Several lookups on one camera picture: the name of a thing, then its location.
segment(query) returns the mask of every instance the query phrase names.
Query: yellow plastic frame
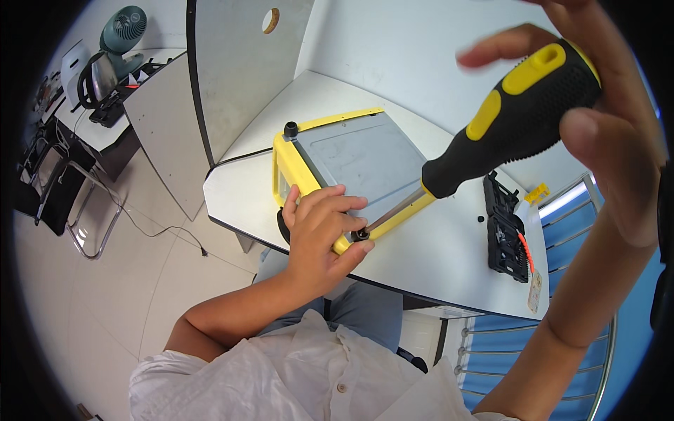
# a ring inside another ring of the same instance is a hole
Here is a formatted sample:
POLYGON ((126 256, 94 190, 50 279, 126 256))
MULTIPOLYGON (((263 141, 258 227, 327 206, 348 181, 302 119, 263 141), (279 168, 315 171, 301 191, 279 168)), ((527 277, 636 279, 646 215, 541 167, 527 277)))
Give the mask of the yellow plastic frame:
MULTIPOLYGON (((311 121, 306 121, 304 123, 298 123, 297 128, 299 131, 309 130, 314 127, 323 126, 330 123, 335 123, 338 121, 354 119, 356 117, 361 117, 364 115, 377 114, 379 112, 384 112, 383 108, 368 108, 365 110, 344 112, 342 114, 335 114, 329 117, 323 117, 322 119, 316 119, 311 121)), ((311 170, 304 162, 304 159, 300 156, 299 152, 292 144, 292 142, 287 142, 283 139, 283 132, 280 131, 274 136, 274 149, 272 150, 272 192, 274 194, 274 199, 279 206, 283 206, 285 200, 281 197, 281 194, 278 191, 279 172, 283 174, 286 182, 289 185, 296 184, 299 187, 300 197, 306 196, 314 190, 318 190, 321 186, 316 181, 316 178, 311 173, 311 170)), ((370 232, 370 239, 376 240, 381 237, 393 227, 399 225, 407 218, 411 217, 415 213, 422 210, 426 205, 434 201, 435 198, 432 195, 424 195, 422 198, 418 199, 411 205, 409 205, 405 210, 401 211, 393 218, 384 222, 382 225, 378 226, 370 232)), ((332 245, 332 249, 335 253, 341 255, 346 251, 347 248, 352 243, 350 243, 344 235, 335 241, 332 245)))

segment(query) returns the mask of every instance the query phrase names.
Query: electric kettle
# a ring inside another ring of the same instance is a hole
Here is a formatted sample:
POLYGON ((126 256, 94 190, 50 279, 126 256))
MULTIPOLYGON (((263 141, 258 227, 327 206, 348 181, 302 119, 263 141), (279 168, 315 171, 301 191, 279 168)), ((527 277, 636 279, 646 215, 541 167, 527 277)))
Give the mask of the electric kettle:
POLYGON ((93 110, 117 86, 115 68, 108 53, 99 51, 89 59, 78 80, 78 98, 82 107, 93 110), (86 84, 87 97, 84 95, 86 84))

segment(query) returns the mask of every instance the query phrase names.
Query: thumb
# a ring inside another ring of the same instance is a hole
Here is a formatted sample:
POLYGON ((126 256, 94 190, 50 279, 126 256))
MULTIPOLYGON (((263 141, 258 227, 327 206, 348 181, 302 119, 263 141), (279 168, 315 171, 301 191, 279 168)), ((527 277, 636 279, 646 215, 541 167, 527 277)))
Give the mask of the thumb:
POLYGON ((589 168, 621 235, 633 245, 656 239, 658 169, 647 139, 626 120, 588 108, 575 108, 559 122, 567 150, 589 168))
POLYGON ((347 276, 374 248, 375 242, 372 240, 353 243, 341 256, 339 256, 339 258, 337 258, 337 260, 335 260, 334 265, 330 268, 330 277, 342 279, 347 276))

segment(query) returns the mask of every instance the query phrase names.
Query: small black cap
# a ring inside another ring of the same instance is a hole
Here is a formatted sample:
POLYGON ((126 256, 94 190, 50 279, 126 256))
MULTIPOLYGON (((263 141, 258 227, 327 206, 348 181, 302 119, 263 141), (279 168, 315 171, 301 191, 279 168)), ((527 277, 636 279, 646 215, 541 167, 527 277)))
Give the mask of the small black cap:
POLYGON ((365 228, 362 228, 358 231, 351 231, 351 240, 353 242, 363 241, 370 238, 370 233, 365 232, 365 228))
POLYGON ((299 129, 297 129, 297 123, 294 121, 287 122, 286 127, 283 128, 283 134, 288 137, 295 137, 297 136, 297 133, 299 133, 299 129))

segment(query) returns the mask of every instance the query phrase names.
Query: white desk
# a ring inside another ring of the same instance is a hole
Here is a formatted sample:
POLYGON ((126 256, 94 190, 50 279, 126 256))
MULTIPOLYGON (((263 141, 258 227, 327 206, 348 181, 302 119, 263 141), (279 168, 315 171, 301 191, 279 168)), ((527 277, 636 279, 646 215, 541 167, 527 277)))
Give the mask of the white desk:
MULTIPOLYGON (((129 51, 124 57, 129 57, 136 53, 143 53, 145 63, 151 58, 154 58, 153 62, 155 63, 166 63, 166 60, 169 58, 175 58, 183 52, 185 52, 185 50, 181 48, 138 50, 129 51)), ((120 117, 115 125, 108 128, 89 120, 89 116, 94 110, 85 110, 81 106, 75 110, 75 112, 70 112, 70 110, 69 103, 66 101, 56 111, 55 116, 87 145, 98 152, 103 152, 105 148, 113 145, 129 126, 129 120, 125 115, 120 117)))
MULTIPOLYGON (((287 121, 308 121, 339 112, 382 107, 428 159, 439 156, 452 136, 383 98, 326 76, 305 71, 251 122, 223 159, 268 148, 287 121)), ((275 249, 288 245, 276 224, 271 153, 217 168, 204 183, 214 222, 275 249)), ((497 180, 510 191, 524 189, 503 171, 497 180)), ((543 277, 536 314, 527 307, 529 284, 487 266, 487 226, 482 180, 463 183, 456 194, 437 200, 380 239, 350 277, 381 284, 419 298, 484 313, 540 320, 549 306, 547 255, 538 209, 525 221, 532 258, 543 277)))

